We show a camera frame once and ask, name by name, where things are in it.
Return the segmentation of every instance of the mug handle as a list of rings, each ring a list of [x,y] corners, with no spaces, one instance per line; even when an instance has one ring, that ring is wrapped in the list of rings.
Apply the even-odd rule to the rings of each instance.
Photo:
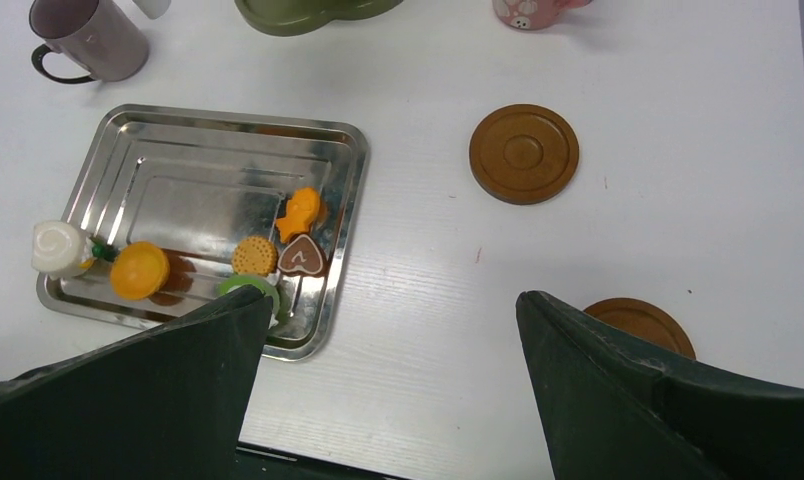
[[[63,83],[66,85],[80,85],[82,83],[89,83],[93,82],[96,79],[91,77],[90,75],[78,78],[60,78],[52,75],[51,73],[46,71],[46,68],[43,66],[43,57],[45,57],[49,53],[54,53],[48,45],[43,44],[34,49],[34,53],[31,54],[31,64],[34,65],[34,68],[37,69],[44,77],[48,78],[49,80],[54,80],[58,83]]]

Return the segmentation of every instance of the gray mug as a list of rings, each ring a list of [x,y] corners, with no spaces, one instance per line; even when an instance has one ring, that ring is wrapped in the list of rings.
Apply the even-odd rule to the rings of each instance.
[[[31,55],[44,77],[75,85],[103,80],[116,82],[137,73],[149,58],[149,42],[113,0],[35,0],[29,14],[31,30],[45,40]],[[46,71],[43,58],[62,53],[90,72],[60,78]]]

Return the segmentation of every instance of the metal tray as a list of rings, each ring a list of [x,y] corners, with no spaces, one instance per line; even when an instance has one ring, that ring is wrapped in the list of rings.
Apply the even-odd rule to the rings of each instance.
[[[307,357],[334,313],[368,146],[340,123],[124,105],[99,125],[63,219],[116,247],[147,240],[167,250],[163,293],[129,302],[113,293],[107,265],[54,280],[37,295],[58,312],[146,329],[216,297],[231,253],[249,235],[283,248],[273,221],[294,190],[316,188],[328,216],[312,236],[329,258],[321,278],[283,277],[288,318],[270,329],[264,354]]]

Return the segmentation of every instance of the tray rim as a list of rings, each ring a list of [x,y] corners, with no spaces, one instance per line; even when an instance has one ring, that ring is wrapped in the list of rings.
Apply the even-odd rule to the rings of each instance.
[[[364,173],[370,159],[369,143],[367,142],[363,132],[361,132],[361,130],[357,127],[343,122],[255,115],[249,113],[231,113],[215,110],[197,110],[155,105],[122,104],[110,110],[102,118],[101,122],[99,122],[99,126],[96,129],[93,141],[91,142],[90,148],[87,151],[87,156],[85,157],[84,163],[81,166],[81,170],[78,173],[78,178],[75,181],[75,185],[73,186],[72,192],[69,195],[69,200],[64,208],[63,215],[61,217],[62,220],[72,220],[72,214],[75,211],[75,207],[77,206],[81,196],[81,188],[83,187],[89,173],[93,169],[93,166],[97,165],[98,163],[96,162],[97,159],[95,158],[95,153],[98,151],[101,143],[106,140],[104,132],[106,131],[107,127],[113,123],[117,117],[129,113],[148,113],[190,117],[198,120],[230,121],[236,123],[255,123],[277,127],[298,127],[300,129],[309,130],[336,131],[345,134],[354,141],[352,151],[354,154],[355,165],[352,171],[349,172],[348,182],[350,183],[350,193],[346,196],[346,201],[343,204],[345,210],[343,219],[341,221],[341,224],[345,225],[346,227],[340,230],[335,243],[336,246],[334,252],[329,255],[331,258],[331,268],[326,276],[326,293],[323,295],[322,301],[319,304],[320,320],[317,323],[311,338],[308,339],[307,342],[294,349],[282,348],[267,343],[264,345],[263,356],[293,362],[304,360],[316,353],[325,343],[329,335],[331,324],[334,321],[338,297],[340,295],[341,280],[343,279],[343,271],[347,257],[347,247],[349,245],[349,239],[352,236],[354,227],[352,220],[360,204],[360,193],[361,189],[363,188]],[[40,303],[49,310],[67,315],[111,323],[124,328],[135,327],[125,325],[121,321],[111,320],[111,318],[116,319],[117,317],[121,317],[123,319],[134,319],[146,329],[161,325],[159,322],[141,319],[132,315],[113,314],[95,307],[65,302],[53,297],[49,293],[48,285],[48,275],[44,273],[38,274],[36,285],[37,298],[40,300]]]

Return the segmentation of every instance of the brown coaster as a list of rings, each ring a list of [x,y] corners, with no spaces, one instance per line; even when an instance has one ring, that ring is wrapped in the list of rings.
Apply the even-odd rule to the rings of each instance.
[[[682,327],[664,310],[632,298],[611,298],[594,303],[585,313],[659,347],[696,360],[693,345]]]
[[[515,205],[548,200],[579,166],[579,141],[560,115],[511,105],[488,115],[470,142],[470,167],[489,194]]]

